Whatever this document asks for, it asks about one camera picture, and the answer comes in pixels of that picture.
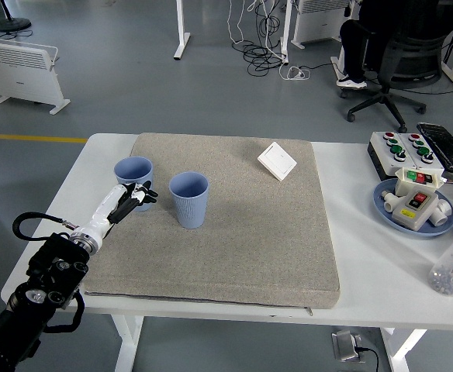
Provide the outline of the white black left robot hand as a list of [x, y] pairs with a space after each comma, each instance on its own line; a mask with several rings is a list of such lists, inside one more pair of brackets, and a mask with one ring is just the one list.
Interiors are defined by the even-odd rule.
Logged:
[[151, 190], [150, 186], [150, 181], [116, 185], [97, 207], [89, 222], [77, 227], [71, 238], [89, 241], [100, 248], [109, 230], [137, 206], [157, 202], [158, 193]]

